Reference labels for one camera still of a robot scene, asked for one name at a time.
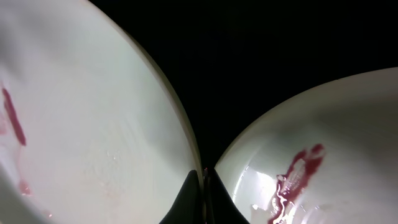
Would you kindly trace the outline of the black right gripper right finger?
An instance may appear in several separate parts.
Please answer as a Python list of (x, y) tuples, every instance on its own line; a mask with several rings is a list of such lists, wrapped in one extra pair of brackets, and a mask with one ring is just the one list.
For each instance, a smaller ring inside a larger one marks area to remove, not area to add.
[(207, 224), (249, 223), (236, 208), (214, 169), (205, 169), (205, 201)]

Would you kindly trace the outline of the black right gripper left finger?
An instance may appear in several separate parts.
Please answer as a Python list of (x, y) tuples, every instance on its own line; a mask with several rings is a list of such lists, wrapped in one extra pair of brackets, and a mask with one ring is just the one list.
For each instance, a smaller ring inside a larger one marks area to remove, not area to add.
[(195, 170), (185, 179), (172, 207), (160, 224), (199, 223), (199, 181)]

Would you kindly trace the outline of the light green plate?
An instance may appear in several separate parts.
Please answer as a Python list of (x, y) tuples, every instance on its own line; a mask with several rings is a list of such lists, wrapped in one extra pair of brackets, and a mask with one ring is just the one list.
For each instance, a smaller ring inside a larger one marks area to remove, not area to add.
[(215, 170), (250, 223), (396, 223), (397, 69), (279, 104), (234, 140)]

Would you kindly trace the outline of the light blue plate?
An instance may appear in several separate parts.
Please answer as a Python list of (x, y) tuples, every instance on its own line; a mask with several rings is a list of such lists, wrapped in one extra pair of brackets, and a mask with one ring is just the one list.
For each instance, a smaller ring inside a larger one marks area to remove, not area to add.
[(201, 169), (170, 83), (89, 1), (1, 2), (1, 222), (160, 223)]

